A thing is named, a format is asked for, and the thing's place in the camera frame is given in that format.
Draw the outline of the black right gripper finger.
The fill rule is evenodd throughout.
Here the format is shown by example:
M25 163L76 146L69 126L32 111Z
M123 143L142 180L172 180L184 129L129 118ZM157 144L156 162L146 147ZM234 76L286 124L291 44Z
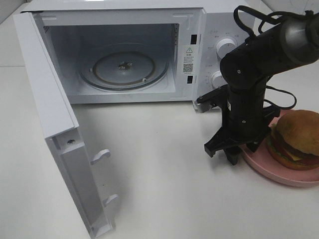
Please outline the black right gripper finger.
M241 148L238 146L225 149L225 155L227 157L227 160L232 165L236 165L238 163L240 154L241 154Z
M254 141L246 144L246 147L251 151L255 152L261 144L261 141Z

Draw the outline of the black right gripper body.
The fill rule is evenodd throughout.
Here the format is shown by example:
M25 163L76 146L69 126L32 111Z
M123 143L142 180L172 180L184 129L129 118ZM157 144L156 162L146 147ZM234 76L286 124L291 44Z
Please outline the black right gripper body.
M237 91L228 86L227 105L222 110L222 126L204 145L213 157L217 151L254 141L261 141L271 133L270 122L280 115L276 106L263 107L265 87Z

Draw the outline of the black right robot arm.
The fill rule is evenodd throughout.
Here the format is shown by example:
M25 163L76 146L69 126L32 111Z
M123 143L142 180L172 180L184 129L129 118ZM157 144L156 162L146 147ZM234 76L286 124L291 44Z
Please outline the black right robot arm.
M268 81L318 60L319 16L311 10L266 15L243 5L233 16L248 38L220 62L226 84L199 97L197 103L203 111L214 107L222 111L222 126L204 145L205 152L213 156L223 150L236 164L241 146L256 151L271 132L270 122L280 114L280 106L264 106Z

